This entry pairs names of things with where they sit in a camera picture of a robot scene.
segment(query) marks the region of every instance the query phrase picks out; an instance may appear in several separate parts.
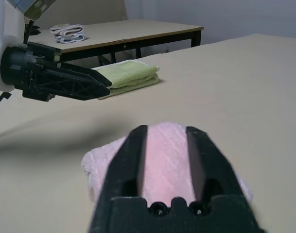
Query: wooden table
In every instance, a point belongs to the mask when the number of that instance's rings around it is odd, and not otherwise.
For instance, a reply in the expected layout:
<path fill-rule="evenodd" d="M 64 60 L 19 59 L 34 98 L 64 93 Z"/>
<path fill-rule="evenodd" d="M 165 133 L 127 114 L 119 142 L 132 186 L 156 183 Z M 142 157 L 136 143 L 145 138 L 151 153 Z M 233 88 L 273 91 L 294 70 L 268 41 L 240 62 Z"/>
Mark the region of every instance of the wooden table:
<path fill-rule="evenodd" d="M 125 20 L 110 23 L 86 25 L 84 34 L 87 40 L 70 44 L 56 43 L 50 30 L 30 36 L 30 41 L 62 50 L 61 62 L 111 54 L 115 63 L 115 53 L 136 50 L 136 57 L 141 58 L 141 48 L 174 41 L 191 39 L 191 46 L 201 44 L 201 30 L 204 27 L 177 23 L 147 20 Z M 99 57 L 100 62 L 108 62 Z"/>
<path fill-rule="evenodd" d="M 261 226 L 296 233 L 296 39 L 252 35 L 140 61 L 163 82 L 89 101 L 15 90 L 0 103 L 0 233 L 86 232 L 85 153 L 164 121 L 208 132 L 253 191 Z"/>

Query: black cable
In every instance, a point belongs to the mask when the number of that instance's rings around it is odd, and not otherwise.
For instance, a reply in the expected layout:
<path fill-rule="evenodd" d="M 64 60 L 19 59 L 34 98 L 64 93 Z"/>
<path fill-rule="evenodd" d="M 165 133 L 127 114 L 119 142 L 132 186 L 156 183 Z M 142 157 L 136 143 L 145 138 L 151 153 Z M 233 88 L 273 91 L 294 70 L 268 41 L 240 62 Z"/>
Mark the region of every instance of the black cable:
<path fill-rule="evenodd" d="M 28 26 L 27 26 L 27 29 L 25 31 L 25 35 L 24 35 L 24 38 L 23 38 L 23 43 L 26 45 L 28 43 L 28 39 L 29 39 L 29 36 L 31 34 L 31 31 L 32 31 L 32 27 L 33 27 L 33 24 L 35 22 L 30 20 L 29 23 L 28 23 Z"/>
<path fill-rule="evenodd" d="M 0 95 L 0 102 L 2 101 L 3 98 L 6 98 L 7 100 L 10 98 L 12 94 L 8 93 L 8 92 L 3 92 L 1 95 Z"/>

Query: beige table surface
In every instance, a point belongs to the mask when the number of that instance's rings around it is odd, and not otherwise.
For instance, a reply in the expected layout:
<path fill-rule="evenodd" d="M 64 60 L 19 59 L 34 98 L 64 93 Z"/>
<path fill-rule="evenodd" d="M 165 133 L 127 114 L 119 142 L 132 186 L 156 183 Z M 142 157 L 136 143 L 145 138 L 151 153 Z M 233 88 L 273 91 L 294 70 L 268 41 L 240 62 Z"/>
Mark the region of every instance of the beige table surface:
<path fill-rule="evenodd" d="M 83 33 L 87 40 L 82 42 L 70 44 L 56 43 L 54 35 L 50 30 L 44 30 L 39 35 L 30 36 L 30 41 L 61 49 L 65 53 L 166 35 L 194 32 L 202 29 L 204 27 L 134 19 L 85 25 Z"/>
<path fill-rule="evenodd" d="M 0 233 L 85 232 L 84 154 L 140 124 L 209 133 L 270 233 L 296 233 L 296 39 L 252 35 L 141 59 L 162 83 L 106 100 L 0 104 Z"/>

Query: pink towel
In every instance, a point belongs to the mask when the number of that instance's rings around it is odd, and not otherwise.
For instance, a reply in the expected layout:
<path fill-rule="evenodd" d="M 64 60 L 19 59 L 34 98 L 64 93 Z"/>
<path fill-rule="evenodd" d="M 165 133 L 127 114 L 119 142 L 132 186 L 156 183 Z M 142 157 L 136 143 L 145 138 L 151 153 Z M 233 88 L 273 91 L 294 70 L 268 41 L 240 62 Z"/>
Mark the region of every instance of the pink towel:
<path fill-rule="evenodd" d="M 82 167 L 88 175 L 93 201 L 97 200 L 107 167 L 125 138 L 93 149 L 84 156 Z M 250 189 L 238 175 L 237 178 L 246 198 L 252 201 Z M 175 197 L 183 197 L 188 204 L 195 200 L 185 127 L 169 122 L 148 127 L 142 196 L 146 198 L 148 206 L 156 201 L 170 206 Z"/>

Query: folded green towel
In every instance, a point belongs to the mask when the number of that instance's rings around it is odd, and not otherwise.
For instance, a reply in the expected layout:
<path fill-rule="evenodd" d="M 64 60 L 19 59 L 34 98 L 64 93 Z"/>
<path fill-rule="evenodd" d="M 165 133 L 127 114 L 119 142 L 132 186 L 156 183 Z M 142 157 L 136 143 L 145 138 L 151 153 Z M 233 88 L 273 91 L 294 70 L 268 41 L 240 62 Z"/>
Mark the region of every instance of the folded green towel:
<path fill-rule="evenodd" d="M 112 85 L 109 87 L 110 95 L 100 98 L 101 100 L 158 82 L 158 67 L 149 66 L 135 60 L 96 67 L 94 70 L 112 82 Z"/>

